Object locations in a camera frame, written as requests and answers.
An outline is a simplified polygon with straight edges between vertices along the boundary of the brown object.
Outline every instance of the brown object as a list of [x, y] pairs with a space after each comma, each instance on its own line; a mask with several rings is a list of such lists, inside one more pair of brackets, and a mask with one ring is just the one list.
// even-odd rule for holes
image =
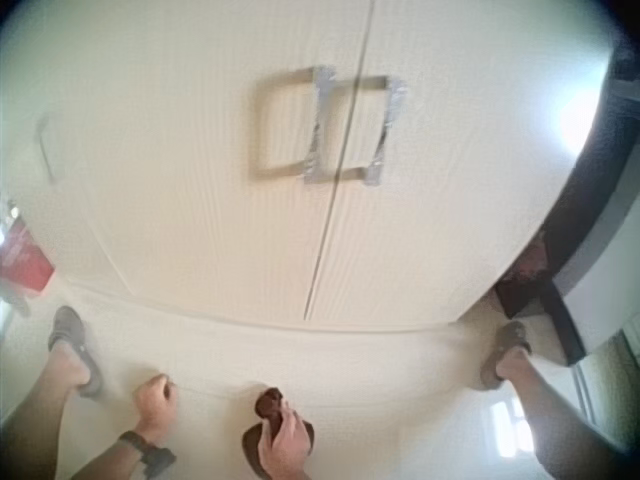
[[[266, 418], [271, 425], [271, 440], [276, 438], [280, 427], [282, 426], [282, 393], [277, 388], [269, 388], [262, 392], [262, 394], [256, 400], [255, 412], [260, 418]], [[313, 441], [315, 433], [313, 431], [313, 425], [308, 422], [304, 422], [304, 426], [309, 434], [311, 440], [311, 448], [313, 449]], [[253, 471], [260, 478], [270, 480], [271, 477], [264, 471], [262, 465], [260, 465], [260, 455], [258, 454], [258, 443], [262, 437], [262, 424], [258, 423], [244, 432], [242, 436], [242, 450], [245, 457]]]

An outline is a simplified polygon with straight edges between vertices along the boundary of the tiled floor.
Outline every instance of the tiled floor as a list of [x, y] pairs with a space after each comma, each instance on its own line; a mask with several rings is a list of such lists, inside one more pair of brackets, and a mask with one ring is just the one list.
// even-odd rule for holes
[[[517, 422], [511, 387], [478, 390], [478, 366], [505, 321], [492, 297], [459, 322], [433, 330], [331, 334], [152, 310], [54, 277], [43, 295], [28, 300], [22, 313], [14, 311], [5, 325], [3, 416], [37, 377], [52, 315], [65, 303], [90, 329], [106, 390], [98, 401], [73, 398], [68, 404], [59, 478], [68, 478], [133, 425], [131, 392], [157, 371], [180, 388], [179, 418], [168, 445], [178, 462], [163, 478], [254, 478], [240, 437], [257, 421], [252, 404], [264, 385], [280, 387], [314, 424], [314, 479], [546, 478], [533, 454], [518, 450], [515, 430], [506, 437], [512, 438], [512, 456], [500, 454], [505, 432], [496, 429], [492, 407], [504, 402], [493, 409], [510, 412], [511, 423]], [[526, 322], [534, 350], [546, 357], [536, 356], [536, 365], [577, 405], [571, 372], [556, 363], [562, 356], [550, 324], [542, 317]]]

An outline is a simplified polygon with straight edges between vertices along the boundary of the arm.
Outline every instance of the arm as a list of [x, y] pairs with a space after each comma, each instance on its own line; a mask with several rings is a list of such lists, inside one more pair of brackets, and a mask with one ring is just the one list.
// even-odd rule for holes
[[310, 480], [304, 473], [310, 450], [311, 440], [302, 418], [286, 402], [282, 406], [282, 426], [273, 441], [269, 421], [262, 422], [258, 454], [272, 480]]
[[[133, 429], [147, 443], [158, 445], [176, 416], [177, 389], [166, 375], [157, 375], [134, 394], [140, 421]], [[142, 454], [128, 442], [118, 440], [73, 476], [73, 480], [126, 480]]]

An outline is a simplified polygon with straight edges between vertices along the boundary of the hand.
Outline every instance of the hand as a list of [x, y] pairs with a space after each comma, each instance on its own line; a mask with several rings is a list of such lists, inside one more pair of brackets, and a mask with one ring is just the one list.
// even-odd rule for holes
[[156, 375], [134, 393], [140, 421], [134, 431], [148, 443], [157, 444], [176, 418], [178, 389], [166, 375]]
[[302, 418], [282, 403], [282, 426], [273, 442], [271, 425], [268, 420], [262, 422], [262, 437], [258, 443], [260, 464], [273, 480], [302, 480], [308, 478], [304, 473], [304, 462], [311, 450], [311, 440]]

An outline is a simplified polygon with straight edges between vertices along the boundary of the cabinet door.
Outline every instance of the cabinet door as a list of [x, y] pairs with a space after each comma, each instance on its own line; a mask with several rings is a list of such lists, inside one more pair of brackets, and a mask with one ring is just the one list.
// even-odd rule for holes
[[[451, 322], [492, 287], [576, 161], [579, 146], [562, 137], [567, 108], [597, 102], [610, 54], [590, 13], [555, 0], [376, 2], [312, 324]], [[374, 155], [385, 75], [407, 94], [381, 185], [368, 187], [350, 173]]]
[[[322, 159], [335, 174], [368, 0], [43, 9], [46, 22], [29, 27], [41, 28], [32, 62], [49, 75], [42, 108], [64, 132], [56, 188], [86, 209], [130, 293], [232, 320], [302, 322], [333, 189], [297, 174], [317, 108], [309, 69], [337, 71]], [[45, 250], [65, 248], [49, 226], [33, 230]]]

